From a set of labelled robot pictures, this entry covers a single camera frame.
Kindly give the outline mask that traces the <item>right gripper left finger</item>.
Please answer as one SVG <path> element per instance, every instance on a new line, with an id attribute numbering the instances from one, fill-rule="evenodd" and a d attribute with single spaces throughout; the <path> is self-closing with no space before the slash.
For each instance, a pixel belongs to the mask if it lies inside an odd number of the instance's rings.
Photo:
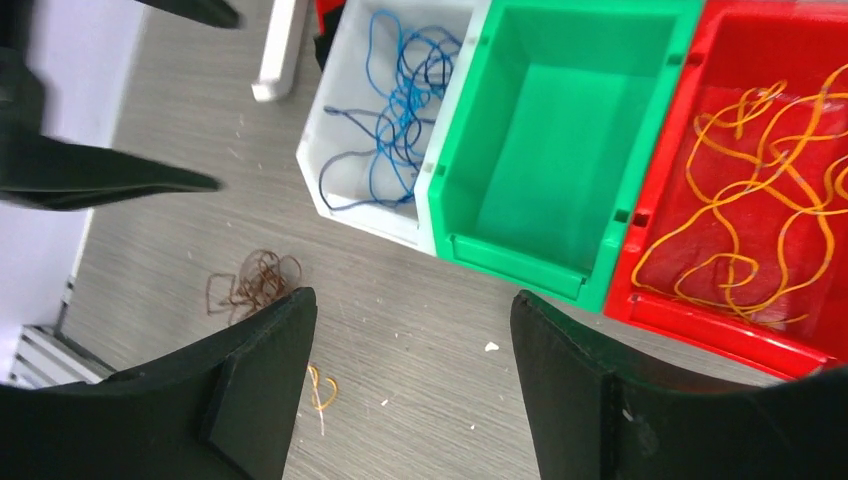
<path id="1" fill-rule="evenodd" d="M 317 319 L 299 288 L 96 383 L 1 389 L 5 479 L 279 479 Z"/>

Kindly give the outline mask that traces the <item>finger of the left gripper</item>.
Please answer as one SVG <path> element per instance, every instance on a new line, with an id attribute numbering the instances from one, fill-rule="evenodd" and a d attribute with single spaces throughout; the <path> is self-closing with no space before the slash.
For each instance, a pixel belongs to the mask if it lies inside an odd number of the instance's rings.
<path id="1" fill-rule="evenodd" d="M 222 189 L 209 175 L 41 133 L 46 87 L 23 54 L 1 50 L 1 199 L 73 211 L 164 193 Z"/>
<path id="2" fill-rule="evenodd" d="M 137 0 L 139 3 L 200 24 L 238 29 L 242 24 L 240 13 L 225 0 Z"/>

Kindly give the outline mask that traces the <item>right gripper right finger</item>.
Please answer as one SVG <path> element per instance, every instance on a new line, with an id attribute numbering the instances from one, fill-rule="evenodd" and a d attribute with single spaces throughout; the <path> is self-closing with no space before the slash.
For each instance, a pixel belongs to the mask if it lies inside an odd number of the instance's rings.
<path id="1" fill-rule="evenodd" d="M 519 292 L 513 350 L 544 479 L 843 479 L 847 371 L 753 387 L 699 374 Z"/>

